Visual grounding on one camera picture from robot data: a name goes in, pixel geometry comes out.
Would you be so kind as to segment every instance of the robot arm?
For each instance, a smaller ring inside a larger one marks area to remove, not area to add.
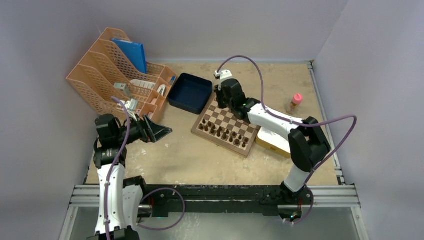
[[[112,114],[104,114],[95,120],[98,139],[94,143],[94,163],[100,186],[107,181],[109,169],[112,167],[110,183],[107,194],[107,213],[110,235],[114,240],[139,240],[138,233],[133,230],[139,210],[139,204],[145,189],[143,182],[136,179],[124,180],[127,149],[124,148],[116,165],[112,163],[117,156],[127,134],[127,127]],[[172,132],[171,128],[153,123],[146,115],[141,119],[132,113],[129,124],[129,136],[127,144],[137,140],[144,143],[155,143]],[[88,240],[105,240],[105,213],[104,199],[105,188],[100,187],[100,208],[95,227],[95,236]]]
[[[229,70],[222,72],[223,75],[215,72],[215,77],[220,78],[219,84],[214,89],[218,107],[229,108],[237,119],[264,127],[288,141],[294,166],[281,187],[283,192],[295,195],[304,187],[314,167],[330,152],[330,144],[320,127],[306,128],[292,122],[309,125],[318,121],[313,117],[308,117],[306,120],[291,117],[268,108],[273,114],[290,119],[292,122],[270,115],[259,100],[246,98],[239,81],[232,78]]]

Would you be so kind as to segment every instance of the blue storage bin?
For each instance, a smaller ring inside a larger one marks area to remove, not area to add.
[[[200,115],[212,94],[211,81],[183,73],[175,82],[168,101],[171,106]]]

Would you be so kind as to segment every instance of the white wall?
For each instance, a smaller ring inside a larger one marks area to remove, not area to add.
[[[358,115],[338,154],[372,240],[424,235],[423,24],[423,1],[349,0],[315,62],[328,117]]]
[[[315,59],[347,0],[86,0],[99,28],[144,44],[151,61]]]
[[[58,239],[97,115],[65,77],[99,36],[80,0],[0,3],[1,239]]]

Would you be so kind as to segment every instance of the orange desk organizer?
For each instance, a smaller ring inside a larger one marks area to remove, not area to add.
[[[106,28],[66,77],[67,81],[98,114],[113,114],[120,119],[124,119],[125,114],[111,97],[128,101],[128,97],[114,88],[115,83],[127,84],[132,98],[138,100],[135,113],[139,116],[151,114],[152,121],[159,121],[171,91],[170,81],[173,77],[176,81],[177,75],[167,66],[149,62],[146,63],[147,74],[139,72],[121,49],[110,41],[112,38],[131,41],[122,30]],[[140,87],[130,83],[132,79],[152,82],[155,86],[153,89]],[[163,96],[157,92],[161,85],[166,87]]]

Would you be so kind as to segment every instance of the beige tabletop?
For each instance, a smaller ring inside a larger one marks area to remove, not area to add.
[[[216,84],[218,63],[164,63],[178,75],[187,73]],[[303,102],[294,117],[309,116],[322,122],[320,107],[306,64],[259,64],[264,79],[265,104],[285,112],[294,94]],[[261,99],[261,83],[256,68],[249,63],[227,63],[248,98]],[[170,106],[159,124],[173,132],[157,143],[136,141],[127,145],[125,177],[142,175],[148,184],[175,185],[279,185],[293,166],[292,160],[256,143],[244,158],[191,133],[198,115]],[[97,169],[91,163],[86,181],[98,184]],[[310,185],[338,185],[333,160],[329,159],[313,175]]]

